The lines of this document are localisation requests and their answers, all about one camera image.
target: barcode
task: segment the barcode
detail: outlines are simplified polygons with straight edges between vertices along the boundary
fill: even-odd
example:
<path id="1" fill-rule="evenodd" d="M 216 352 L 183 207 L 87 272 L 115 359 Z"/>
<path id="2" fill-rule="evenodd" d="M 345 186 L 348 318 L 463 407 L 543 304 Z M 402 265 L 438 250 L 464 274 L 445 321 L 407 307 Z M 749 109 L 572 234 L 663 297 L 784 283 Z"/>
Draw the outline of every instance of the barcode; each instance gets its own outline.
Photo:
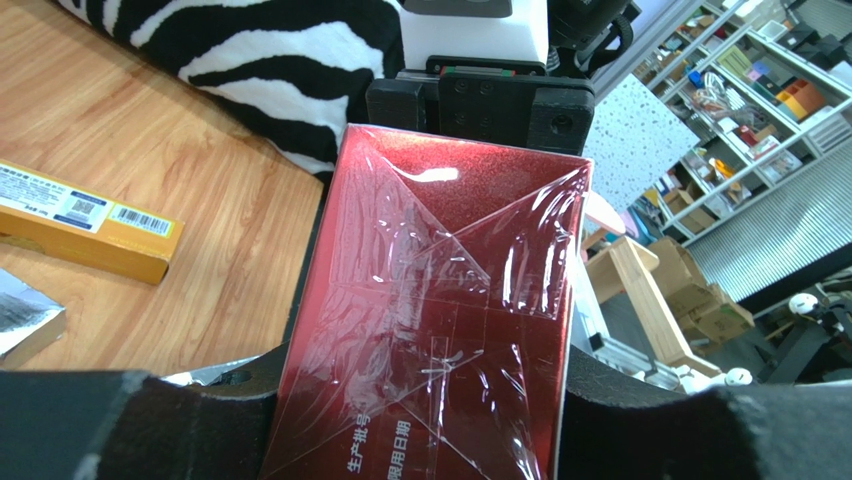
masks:
<path id="1" fill-rule="evenodd" d="M 159 218 L 152 217 L 151 215 L 146 215 L 142 212 L 137 212 L 136 210 L 124 207 L 121 207 L 118 213 L 112 214 L 111 218 L 112 220 L 130 225 L 131 227 L 141 228 L 142 230 L 147 230 L 151 233 L 156 233 L 157 235 L 162 236 L 168 235 L 169 229 L 172 226 L 172 222 L 167 220 L 160 220 Z"/>
<path id="2" fill-rule="evenodd" d="M 89 216 L 91 215 L 93 208 L 95 208 L 94 203 L 78 199 L 77 202 L 74 203 L 74 206 L 71 207 L 71 210 Z"/>

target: label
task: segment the label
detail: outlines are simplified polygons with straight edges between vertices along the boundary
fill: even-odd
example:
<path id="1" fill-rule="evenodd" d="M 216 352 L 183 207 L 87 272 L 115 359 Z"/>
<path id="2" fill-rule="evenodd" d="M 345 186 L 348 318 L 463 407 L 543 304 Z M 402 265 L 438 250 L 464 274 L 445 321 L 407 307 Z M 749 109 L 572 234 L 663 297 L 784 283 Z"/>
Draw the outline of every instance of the label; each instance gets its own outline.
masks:
<path id="1" fill-rule="evenodd" d="M 402 480 L 402 472 L 405 470 L 405 450 L 408 446 L 408 434 L 410 432 L 411 424 L 409 422 L 402 420 L 396 422 L 396 437 L 393 439 L 388 480 Z"/>
<path id="2" fill-rule="evenodd" d="M 361 466 L 364 462 L 364 454 L 361 453 L 361 444 L 367 443 L 367 435 L 370 433 L 367 425 L 370 423 L 370 417 L 359 413 L 355 420 L 355 433 L 352 434 L 352 448 L 349 449 L 349 463 L 346 464 L 346 469 L 354 474 L 361 473 Z"/>
<path id="3" fill-rule="evenodd" d="M 125 205 L 116 205 L 109 219 L 165 238 L 172 232 L 172 222 Z"/>
<path id="4" fill-rule="evenodd" d="M 0 205 L 98 233 L 113 203 L 61 183 L 0 165 Z"/>

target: shelving unit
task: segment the shelving unit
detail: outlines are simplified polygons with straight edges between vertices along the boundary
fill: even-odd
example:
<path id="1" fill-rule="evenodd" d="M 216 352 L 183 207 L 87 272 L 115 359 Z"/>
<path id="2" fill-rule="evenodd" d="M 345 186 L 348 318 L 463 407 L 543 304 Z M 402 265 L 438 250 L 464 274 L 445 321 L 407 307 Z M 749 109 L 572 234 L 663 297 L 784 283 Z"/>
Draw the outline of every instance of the shelving unit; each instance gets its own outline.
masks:
<path id="1" fill-rule="evenodd" d="M 739 8 L 742 3 L 735 4 L 733 9 Z M 716 32 L 723 28 L 727 38 L 716 40 L 716 44 L 721 42 L 716 48 L 708 48 L 705 45 L 708 41 L 706 30 L 701 35 L 695 34 L 695 38 L 681 29 L 676 30 L 670 38 L 680 41 L 683 53 L 666 62 L 657 78 L 646 83 L 661 101 L 680 113 L 684 122 L 691 125 L 696 133 L 698 130 L 706 133 L 696 147 L 706 147 L 707 159 L 718 158 L 729 167 L 725 175 L 717 177 L 717 180 L 707 177 L 711 180 L 708 182 L 693 168 L 699 163 L 694 158 L 690 157 L 687 162 L 685 156 L 675 166 L 675 171 L 679 172 L 677 177 L 684 189 L 687 184 L 695 185 L 690 190 L 696 198 L 691 199 L 692 203 L 686 208 L 682 208 L 683 204 L 679 205 L 676 214 L 661 200 L 660 210 L 664 220 L 661 227 L 667 234 L 680 237 L 685 245 L 712 232 L 737 213 L 759 201 L 766 192 L 794 181 L 801 172 L 814 168 L 822 158 L 836 151 L 839 145 L 852 140 L 852 125 L 849 125 L 847 120 L 847 117 L 852 118 L 852 110 L 849 110 L 852 106 L 852 89 L 784 46 L 757 33 L 757 27 L 762 25 L 753 26 L 749 22 L 743 22 L 733 15 L 732 11 L 721 11 L 710 3 L 705 3 L 702 11 L 716 17 L 716 21 L 706 30 Z M 801 105 L 795 104 L 799 110 L 793 110 L 791 104 L 782 104 L 787 97 L 775 94 L 776 90 L 773 90 L 772 94 L 765 89 L 759 92 L 752 86 L 756 77 L 749 77 L 746 71 L 739 70 L 745 59 L 748 59 L 749 65 L 758 61 L 769 65 L 769 70 L 774 75 L 788 74 L 792 78 L 790 82 L 795 82 L 793 87 L 783 83 L 785 90 L 782 92 L 792 92 L 788 97 L 797 92 L 795 88 L 798 88 L 797 85 L 802 81 L 807 88 L 816 88 L 821 93 L 826 107 L 831 107 L 830 113 L 818 111 L 817 106 L 816 109 L 806 110 L 803 116 Z M 737 125 L 748 125 L 754 135 L 771 135 L 774 140 L 767 139 L 766 142 L 772 143 L 759 144 L 746 150 L 739 135 L 736 138 L 726 135 L 731 131 L 732 125 L 727 129 L 723 128 L 700 106 L 694 105 L 692 95 L 696 87 L 687 75 L 680 77 L 676 72 L 676 68 L 682 68 L 684 60 L 687 60 L 692 71 L 699 71 L 702 75 L 718 75 L 725 85 L 725 97 L 741 97 L 749 112 L 754 112 L 751 116 L 735 115 Z M 776 95 L 779 100 L 770 100 L 768 97 L 771 95 Z M 759 132 L 765 125 L 771 125 L 774 129 Z M 754 137 L 746 137 L 746 140 L 753 143 Z M 769 145 L 775 146 L 765 150 Z M 734 193 L 742 194 L 743 197 L 729 197 L 727 194 L 732 187 L 735 189 Z M 713 224 L 699 230 L 694 227 L 694 222 L 691 222 L 692 230 L 686 228 L 683 220 L 699 210 L 704 214 L 712 214 L 715 219 Z"/>

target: yellow box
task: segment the yellow box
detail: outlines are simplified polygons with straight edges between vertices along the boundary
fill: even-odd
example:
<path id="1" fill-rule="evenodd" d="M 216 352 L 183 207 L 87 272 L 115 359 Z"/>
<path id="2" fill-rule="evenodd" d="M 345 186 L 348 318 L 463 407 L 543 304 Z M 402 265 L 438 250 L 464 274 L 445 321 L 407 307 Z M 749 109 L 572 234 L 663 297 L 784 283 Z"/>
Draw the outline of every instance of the yellow box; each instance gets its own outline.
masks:
<path id="1" fill-rule="evenodd" d="M 183 222 L 0 159 L 0 243 L 159 284 Z"/>
<path id="2" fill-rule="evenodd" d="M 795 115 L 796 118 L 798 118 L 799 120 L 808 116 L 807 110 L 802 107 L 802 105 L 799 103 L 798 100 L 796 100 L 796 97 L 794 97 L 793 95 L 790 95 L 787 92 L 781 92 L 776 95 L 775 98 L 784 102 L 784 105 L 787 105 L 787 107 L 790 108 L 790 111 L 793 112 L 793 115 Z"/>

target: cardboard box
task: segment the cardboard box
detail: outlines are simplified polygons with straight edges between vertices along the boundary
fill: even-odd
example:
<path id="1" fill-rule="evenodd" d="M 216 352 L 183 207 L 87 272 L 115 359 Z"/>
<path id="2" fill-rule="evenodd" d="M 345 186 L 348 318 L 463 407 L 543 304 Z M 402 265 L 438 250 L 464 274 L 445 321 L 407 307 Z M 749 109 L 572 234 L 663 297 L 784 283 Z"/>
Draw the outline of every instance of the cardboard box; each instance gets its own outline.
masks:
<path id="1" fill-rule="evenodd" d="M 65 332 L 65 308 L 0 268 L 0 369 L 20 367 Z"/>
<path id="2" fill-rule="evenodd" d="M 349 125 L 258 478 L 561 478 L 591 168 Z"/>
<path id="3" fill-rule="evenodd" d="M 712 301 L 694 310 L 683 320 L 686 325 L 695 325 L 697 330 L 717 343 L 725 343 L 743 332 L 754 328 L 751 313 L 734 303 L 718 285 Z"/>
<path id="4" fill-rule="evenodd" d="M 677 292 L 686 284 L 707 285 L 695 259 L 673 238 L 664 237 L 649 245 L 648 249 L 660 259 L 660 266 L 651 273 L 663 297 Z"/>
<path id="5" fill-rule="evenodd" d="M 704 196 L 704 191 L 695 182 L 689 182 L 689 185 L 686 186 L 686 193 L 693 199 Z"/>
<path id="6" fill-rule="evenodd" d="M 665 200 L 666 205 L 669 206 L 669 210 L 675 215 L 695 203 L 692 196 L 683 190 L 670 192 L 663 200 Z M 680 223 L 690 232 L 697 234 L 712 226 L 715 221 L 710 214 L 699 208 L 681 219 Z"/>
<path id="7" fill-rule="evenodd" d="M 662 70 L 662 69 L 665 69 L 666 67 L 668 67 L 679 55 L 680 55 L 680 52 L 670 53 L 666 58 L 664 58 L 660 62 L 660 69 Z M 672 73 L 669 74 L 669 79 L 673 82 L 680 81 L 680 79 L 682 79 L 684 74 L 685 74 L 685 70 L 686 70 L 687 65 L 688 65 L 688 62 L 686 60 L 681 60 L 681 65 L 679 67 L 675 68 L 674 70 L 672 70 Z"/>
<path id="8" fill-rule="evenodd" d="M 666 237 L 648 249 L 660 259 L 660 266 L 651 274 L 676 319 L 712 302 L 714 292 L 685 248 Z"/>
<path id="9" fill-rule="evenodd" d="M 755 137 L 757 137 L 757 139 L 762 142 L 767 138 L 775 135 L 776 133 L 778 133 L 778 129 L 775 128 L 775 125 L 767 125 L 766 128 L 757 132 L 755 134 Z"/>
<path id="10" fill-rule="evenodd" d="M 0 160 L 0 243 L 156 285 L 183 223 Z"/>
<path id="11" fill-rule="evenodd" d="M 713 15 L 704 15 L 703 17 L 698 19 L 698 25 L 704 27 L 705 29 L 710 25 L 713 25 L 713 22 L 716 21 L 716 17 Z"/>

